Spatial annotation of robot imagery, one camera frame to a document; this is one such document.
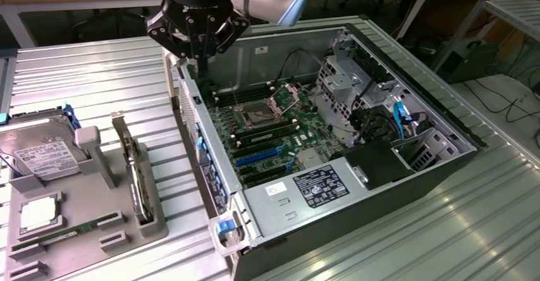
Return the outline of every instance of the hard drive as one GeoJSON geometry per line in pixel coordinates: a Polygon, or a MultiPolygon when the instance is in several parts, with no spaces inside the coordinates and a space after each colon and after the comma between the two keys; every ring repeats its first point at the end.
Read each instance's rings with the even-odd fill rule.
{"type": "Polygon", "coordinates": [[[15,176],[35,174],[48,181],[79,172],[77,163],[89,156],[75,145],[79,122],[68,105],[4,118],[3,124],[0,155],[15,176]]]}

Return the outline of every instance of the warning label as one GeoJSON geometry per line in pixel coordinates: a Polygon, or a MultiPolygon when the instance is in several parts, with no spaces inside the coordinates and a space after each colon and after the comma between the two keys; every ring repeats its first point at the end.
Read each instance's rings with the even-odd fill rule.
{"type": "Polygon", "coordinates": [[[331,165],[293,177],[293,180],[311,208],[317,208],[349,193],[331,165]]]}
{"type": "Polygon", "coordinates": [[[40,177],[77,167],[64,141],[15,151],[32,173],[40,177]]]}

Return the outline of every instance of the motherboard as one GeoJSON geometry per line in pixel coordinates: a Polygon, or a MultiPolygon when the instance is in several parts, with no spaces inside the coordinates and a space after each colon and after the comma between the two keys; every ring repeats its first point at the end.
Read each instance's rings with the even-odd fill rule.
{"type": "Polygon", "coordinates": [[[329,161],[343,150],[309,96],[300,85],[283,84],[219,95],[208,105],[244,188],[329,161]]]}

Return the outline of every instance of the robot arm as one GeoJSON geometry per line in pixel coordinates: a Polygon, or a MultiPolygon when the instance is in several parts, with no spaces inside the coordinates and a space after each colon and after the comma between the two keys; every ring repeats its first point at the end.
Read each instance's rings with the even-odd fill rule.
{"type": "Polygon", "coordinates": [[[295,25],[307,0],[163,0],[161,11],[147,21],[148,35],[179,58],[197,60],[223,53],[249,26],[247,15],[280,25],[295,25]]]}

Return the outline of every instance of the blue pcie slot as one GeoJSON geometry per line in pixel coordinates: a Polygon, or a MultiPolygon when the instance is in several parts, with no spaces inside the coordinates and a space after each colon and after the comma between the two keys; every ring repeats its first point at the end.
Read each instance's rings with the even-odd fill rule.
{"type": "Polygon", "coordinates": [[[255,154],[253,156],[248,156],[247,158],[237,159],[236,166],[240,167],[257,161],[261,161],[264,159],[273,158],[275,156],[279,156],[281,154],[283,149],[284,146],[279,146],[275,149],[265,151],[264,153],[259,153],[255,154]]]}

